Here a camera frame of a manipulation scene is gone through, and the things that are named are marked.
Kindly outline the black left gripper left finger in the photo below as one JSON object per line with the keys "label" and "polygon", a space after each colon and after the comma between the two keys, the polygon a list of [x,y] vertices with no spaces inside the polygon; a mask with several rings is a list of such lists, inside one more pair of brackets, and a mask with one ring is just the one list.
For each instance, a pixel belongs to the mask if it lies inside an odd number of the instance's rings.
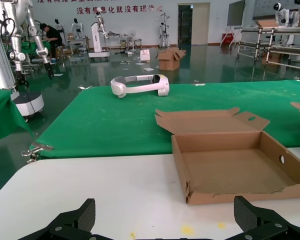
{"label": "black left gripper left finger", "polygon": [[96,203],[88,198],[76,210],[60,213],[46,227],[22,237],[23,240],[88,240],[96,220]]}

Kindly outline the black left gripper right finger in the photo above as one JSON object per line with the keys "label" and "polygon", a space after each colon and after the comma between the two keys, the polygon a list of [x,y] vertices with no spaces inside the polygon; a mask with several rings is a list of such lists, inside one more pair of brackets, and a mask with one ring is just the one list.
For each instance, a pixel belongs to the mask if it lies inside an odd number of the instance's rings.
{"label": "black left gripper right finger", "polygon": [[233,212],[243,232],[231,240],[300,240],[300,227],[272,209],[252,205],[243,196],[234,197]]}

